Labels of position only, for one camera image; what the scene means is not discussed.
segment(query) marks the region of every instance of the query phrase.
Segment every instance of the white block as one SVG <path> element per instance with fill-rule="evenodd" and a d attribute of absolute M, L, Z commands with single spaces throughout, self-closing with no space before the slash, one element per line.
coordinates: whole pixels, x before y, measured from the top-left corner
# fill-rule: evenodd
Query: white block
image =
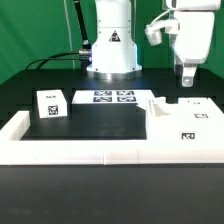
<path fill-rule="evenodd" d="M 146 101 L 154 98 L 151 90 L 82 90 L 75 92 L 72 104 L 135 103 L 145 107 Z"/>
<path fill-rule="evenodd" d="M 18 141 L 30 127 L 29 111 L 18 111 L 1 129 L 0 140 Z"/>
<path fill-rule="evenodd" d="M 61 90 L 37 91 L 40 118 L 67 116 L 67 102 Z"/>
<path fill-rule="evenodd" d="M 211 99 L 183 98 L 178 104 L 167 104 L 163 99 L 147 103 L 148 140 L 213 140 L 222 139 L 223 132 L 224 115 Z"/>

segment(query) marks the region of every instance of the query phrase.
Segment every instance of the white platform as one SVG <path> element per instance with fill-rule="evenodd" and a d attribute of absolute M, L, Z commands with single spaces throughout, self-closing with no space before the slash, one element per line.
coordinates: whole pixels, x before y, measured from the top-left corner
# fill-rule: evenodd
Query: white platform
<path fill-rule="evenodd" d="M 195 112 L 203 115 L 207 114 L 211 120 L 216 120 L 220 123 L 220 133 L 217 136 L 210 136 L 202 140 L 180 137 L 167 138 L 163 136 L 164 131 L 168 130 L 170 133 L 175 130 L 175 123 L 168 121 L 160 122 L 161 126 L 154 126 L 158 128 L 158 135 L 149 140 L 121 140 L 121 141 L 0 141 L 0 165 L 116 165 L 116 164 L 169 164 L 169 163 L 224 163 L 224 138 L 223 138 L 223 123 L 222 112 L 213 104 L 210 99 L 201 99 L 200 104 L 197 104 L 198 99 L 181 99 L 179 102 L 180 111 L 186 105 L 193 108 L 198 105 L 207 108 L 206 111 L 196 110 Z M 161 109 L 166 108 L 164 99 L 159 99 L 157 104 L 160 111 L 156 111 L 159 116 L 164 115 Z M 170 114 L 176 114 L 181 117 L 178 110 L 169 108 Z M 26 114 L 26 128 L 28 128 L 28 116 Z M 208 118 L 201 116 L 197 122 L 207 122 Z M 17 119 L 18 123 L 24 122 L 24 118 Z M 20 125 L 11 125 L 10 129 L 16 131 Z M 205 129 L 209 131 L 217 131 L 217 129 Z M 4 129 L 0 131 L 0 136 L 3 136 Z"/>

